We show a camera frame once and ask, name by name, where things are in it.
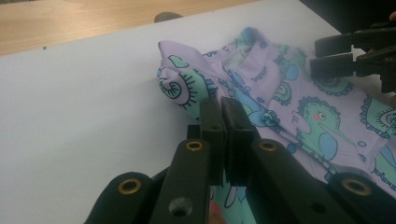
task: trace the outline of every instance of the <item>garment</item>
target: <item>garment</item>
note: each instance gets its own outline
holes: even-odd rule
[[[271,43],[249,27],[206,54],[171,41],[159,48],[160,88],[193,118],[199,119],[202,99],[232,97],[261,137],[283,144],[314,178],[327,182],[337,172],[359,173],[396,197],[396,111],[345,78],[313,79],[314,56],[303,49]],[[238,190],[229,189],[242,203]]]

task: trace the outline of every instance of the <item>wooden table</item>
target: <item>wooden table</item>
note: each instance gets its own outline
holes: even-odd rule
[[[0,55],[43,48],[257,0],[42,0],[0,5]]]

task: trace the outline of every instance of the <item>cloth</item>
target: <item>cloth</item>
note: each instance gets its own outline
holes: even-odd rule
[[[199,119],[201,100],[232,97],[261,137],[283,144],[314,178],[327,182],[337,172],[358,173],[396,198],[396,111],[345,78],[313,79],[313,55],[272,43],[250,27],[206,54],[172,41],[159,48],[160,88],[193,118]],[[248,209],[239,209],[240,218],[226,212],[248,206],[244,190],[214,190],[227,223],[251,223]],[[228,203],[230,195],[237,203]]]

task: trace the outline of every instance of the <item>white table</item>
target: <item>white table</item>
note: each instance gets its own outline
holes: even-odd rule
[[[168,166],[195,120],[157,86],[157,43],[204,53],[246,26],[309,51],[337,35],[296,0],[265,0],[1,57],[0,223],[82,223],[115,176]]]

